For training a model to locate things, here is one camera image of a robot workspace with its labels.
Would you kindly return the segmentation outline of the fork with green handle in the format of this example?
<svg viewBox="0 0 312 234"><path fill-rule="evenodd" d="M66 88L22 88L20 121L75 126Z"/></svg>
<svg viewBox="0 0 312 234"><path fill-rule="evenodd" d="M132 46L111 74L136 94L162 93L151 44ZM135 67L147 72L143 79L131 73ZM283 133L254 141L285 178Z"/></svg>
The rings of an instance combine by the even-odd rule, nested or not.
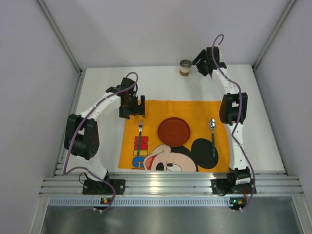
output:
<svg viewBox="0 0 312 234"><path fill-rule="evenodd" d="M137 154L136 154L136 156L139 156L139 155L140 155L141 137L142 137L143 124L144 124L144 121L141 120L141 121L139 122L139 125L138 125L139 134L138 134L138 145L137 145Z"/></svg>

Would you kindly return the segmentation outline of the metal cup with brown band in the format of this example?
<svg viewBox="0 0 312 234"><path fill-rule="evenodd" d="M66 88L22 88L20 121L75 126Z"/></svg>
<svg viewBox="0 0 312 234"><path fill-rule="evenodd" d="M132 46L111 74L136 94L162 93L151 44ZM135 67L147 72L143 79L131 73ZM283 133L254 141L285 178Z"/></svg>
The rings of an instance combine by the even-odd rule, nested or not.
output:
<svg viewBox="0 0 312 234"><path fill-rule="evenodd" d="M192 66L192 62L188 59L183 59L180 61L180 67L179 67L179 73L181 76L188 76L191 66Z"/></svg>

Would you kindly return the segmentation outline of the red round plate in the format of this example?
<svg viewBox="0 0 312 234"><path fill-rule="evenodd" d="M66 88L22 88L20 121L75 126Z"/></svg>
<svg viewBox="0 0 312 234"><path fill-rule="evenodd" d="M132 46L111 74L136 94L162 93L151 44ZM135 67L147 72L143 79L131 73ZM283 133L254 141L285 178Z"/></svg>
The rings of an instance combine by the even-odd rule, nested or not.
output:
<svg viewBox="0 0 312 234"><path fill-rule="evenodd" d="M159 124L157 135L163 144L170 147L180 147L189 140L191 129L185 120L169 117Z"/></svg>

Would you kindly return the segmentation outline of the orange Mickey Mouse placemat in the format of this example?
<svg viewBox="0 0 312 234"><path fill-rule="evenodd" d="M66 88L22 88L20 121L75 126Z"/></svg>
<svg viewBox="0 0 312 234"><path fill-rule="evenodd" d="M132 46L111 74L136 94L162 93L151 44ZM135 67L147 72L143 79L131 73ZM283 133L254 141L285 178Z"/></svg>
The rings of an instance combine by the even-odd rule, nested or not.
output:
<svg viewBox="0 0 312 234"><path fill-rule="evenodd" d="M119 168L182 172L227 172L230 146L225 125L220 121L221 101L146 101L146 117L125 121ZM169 118L185 120L191 129L189 140L180 147L165 146L158 138L159 124ZM216 158L212 155L212 136L208 127L214 118ZM140 155L137 156L138 125L143 120Z"/></svg>

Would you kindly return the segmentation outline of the spoon with teal handle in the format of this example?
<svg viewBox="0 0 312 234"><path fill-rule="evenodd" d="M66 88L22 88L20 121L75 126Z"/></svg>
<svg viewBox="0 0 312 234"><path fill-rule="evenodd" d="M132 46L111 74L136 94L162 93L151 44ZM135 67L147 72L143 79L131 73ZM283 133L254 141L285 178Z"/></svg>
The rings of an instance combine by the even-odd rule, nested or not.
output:
<svg viewBox="0 0 312 234"><path fill-rule="evenodd" d="M209 120L208 127L211 131L211 136L212 136L212 155L213 158L216 158L216 148L215 148L215 127L216 127L216 122L215 119L212 118Z"/></svg>

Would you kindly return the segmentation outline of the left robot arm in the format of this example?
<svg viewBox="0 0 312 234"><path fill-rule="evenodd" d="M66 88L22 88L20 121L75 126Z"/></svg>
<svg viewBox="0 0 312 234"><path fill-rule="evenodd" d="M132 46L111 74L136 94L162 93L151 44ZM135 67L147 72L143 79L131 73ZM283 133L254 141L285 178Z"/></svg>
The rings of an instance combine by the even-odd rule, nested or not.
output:
<svg viewBox="0 0 312 234"><path fill-rule="evenodd" d="M92 188L108 187L109 172L97 156L100 147L98 126L114 110L118 110L119 117L123 119L145 117L145 96L138 97L137 91L137 80L125 76L120 85L109 87L86 111L68 117L64 139L64 148L67 150L64 175L82 169Z"/></svg>

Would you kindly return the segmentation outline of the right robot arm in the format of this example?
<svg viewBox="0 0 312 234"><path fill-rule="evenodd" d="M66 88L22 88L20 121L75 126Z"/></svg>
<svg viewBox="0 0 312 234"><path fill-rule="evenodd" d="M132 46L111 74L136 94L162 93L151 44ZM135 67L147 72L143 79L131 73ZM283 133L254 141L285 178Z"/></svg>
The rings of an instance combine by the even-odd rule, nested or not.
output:
<svg viewBox="0 0 312 234"><path fill-rule="evenodd" d="M229 79L227 66L220 61L218 47L202 50L192 65L202 75L209 75L223 95L219 118L227 128L230 165L226 179L215 179L212 182L213 193L253 196L256 193L254 169L243 148L243 123L247 115L248 95L241 91L237 82Z"/></svg>

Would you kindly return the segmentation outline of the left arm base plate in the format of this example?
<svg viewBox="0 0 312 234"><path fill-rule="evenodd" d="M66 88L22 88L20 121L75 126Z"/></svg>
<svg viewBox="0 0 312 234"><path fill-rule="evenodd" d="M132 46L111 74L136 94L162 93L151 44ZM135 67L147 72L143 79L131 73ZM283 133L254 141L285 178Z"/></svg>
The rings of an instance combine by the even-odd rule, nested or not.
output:
<svg viewBox="0 0 312 234"><path fill-rule="evenodd" d="M117 195L123 195L125 191L125 180L124 179L110 179L109 183L115 189ZM83 195L112 195L113 190L107 184L86 179L83 183Z"/></svg>

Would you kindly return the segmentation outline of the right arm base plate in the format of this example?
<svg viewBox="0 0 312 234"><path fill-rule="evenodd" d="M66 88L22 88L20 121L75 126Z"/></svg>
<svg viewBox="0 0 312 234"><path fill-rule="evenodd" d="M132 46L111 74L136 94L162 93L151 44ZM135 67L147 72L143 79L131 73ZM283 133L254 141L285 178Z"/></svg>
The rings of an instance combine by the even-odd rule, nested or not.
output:
<svg viewBox="0 0 312 234"><path fill-rule="evenodd" d="M256 194L256 188L254 186L254 180L251 179L250 183L235 185L228 179L213 179L211 180L212 191L215 195L225 196L227 194Z"/></svg>

